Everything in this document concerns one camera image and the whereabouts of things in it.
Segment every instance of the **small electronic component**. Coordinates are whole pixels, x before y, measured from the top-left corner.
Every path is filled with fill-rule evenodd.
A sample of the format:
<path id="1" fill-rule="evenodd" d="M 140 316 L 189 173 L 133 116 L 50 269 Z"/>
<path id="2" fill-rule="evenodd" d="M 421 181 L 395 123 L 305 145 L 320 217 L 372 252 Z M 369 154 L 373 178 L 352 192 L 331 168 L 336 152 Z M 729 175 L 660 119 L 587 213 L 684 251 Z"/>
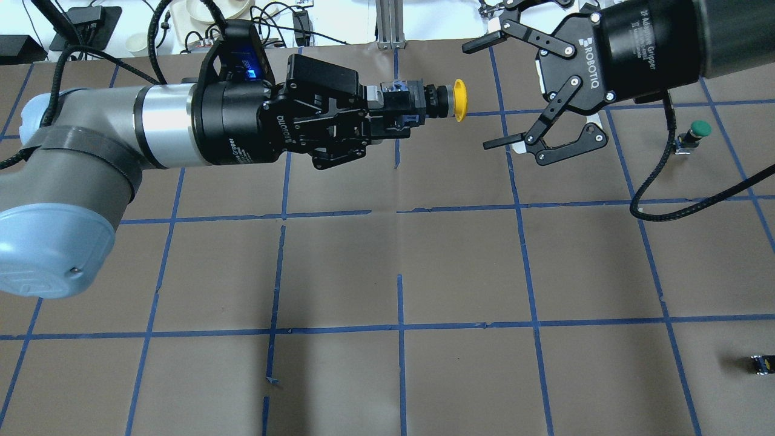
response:
<path id="1" fill-rule="evenodd" d="M 775 374 L 775 355 L 751 356 L 753 370 L 758 375 Z"/>

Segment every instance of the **yellow disc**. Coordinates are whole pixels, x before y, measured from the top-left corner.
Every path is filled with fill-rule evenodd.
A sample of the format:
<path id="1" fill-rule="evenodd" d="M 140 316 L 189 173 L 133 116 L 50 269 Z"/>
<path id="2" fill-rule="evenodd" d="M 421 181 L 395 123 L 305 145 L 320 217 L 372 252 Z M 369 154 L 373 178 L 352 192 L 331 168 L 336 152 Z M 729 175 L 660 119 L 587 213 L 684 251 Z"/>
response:
<path id="1" fill-rule="evenodd" d="M 466 118 L 468 113 L 468 91 L 466 91 L 466 84 L 462 80 L 455 80 L 453 95 L 455 96 L 455 119 L 459 123 Z"/>

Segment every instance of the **green cap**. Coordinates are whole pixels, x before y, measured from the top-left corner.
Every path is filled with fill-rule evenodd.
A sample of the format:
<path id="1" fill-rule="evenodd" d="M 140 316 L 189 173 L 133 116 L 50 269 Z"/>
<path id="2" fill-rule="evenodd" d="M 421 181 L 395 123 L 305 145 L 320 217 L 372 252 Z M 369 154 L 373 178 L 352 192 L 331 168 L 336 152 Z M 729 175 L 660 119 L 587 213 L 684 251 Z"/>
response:
<path id="1" fill-rule="evenodd" d="M 691 132 L 698 138 L 709 137 L 712 131 L 711 125 L 700 119 L 691 124 Z"/>

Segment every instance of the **white cup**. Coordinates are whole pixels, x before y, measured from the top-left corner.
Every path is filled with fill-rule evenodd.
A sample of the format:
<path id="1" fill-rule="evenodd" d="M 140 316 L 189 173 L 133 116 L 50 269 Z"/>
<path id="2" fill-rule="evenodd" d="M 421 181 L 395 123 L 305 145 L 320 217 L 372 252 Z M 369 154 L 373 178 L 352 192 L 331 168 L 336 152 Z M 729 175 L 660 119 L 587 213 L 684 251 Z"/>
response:
<path id="1" fill-rule="evenodd" d="M 148 54 L 148 36 L 145 33 L 135 33 L 126 39 L 124 47 L 132 56 L 146 56 Z"/>

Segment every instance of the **light blue joint cap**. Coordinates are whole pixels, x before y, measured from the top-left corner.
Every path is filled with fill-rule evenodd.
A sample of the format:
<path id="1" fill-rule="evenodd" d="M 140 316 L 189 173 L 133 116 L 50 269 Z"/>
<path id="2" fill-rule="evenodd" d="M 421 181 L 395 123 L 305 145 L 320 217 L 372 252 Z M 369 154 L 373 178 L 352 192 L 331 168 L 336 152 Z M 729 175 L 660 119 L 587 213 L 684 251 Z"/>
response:
<path id="1" fill-rule="evenodd" d="M 64 298 L 88 288 L 113 249 L 115 231 L 80 206 L 39 203 L 0 213 L 0 290 Z"/>
<path id="2" fill-rule="evenodd" d="M 88 88 L 72 88 L 67 89 L 59 93 L 59 96 L 69 94 L 74 91 Z M 51 99 L 51 94 L 40 94 L 32 97 L 22 109 L 22 125 L 19 128 L 19 139 L 22 144 L 27 144 L 27 141 L 33 137 L 33 134 L 40 128 L 40 121 L 43 119 L 43 115 L 46 114 L 48 109 L 48 103 Z"/>

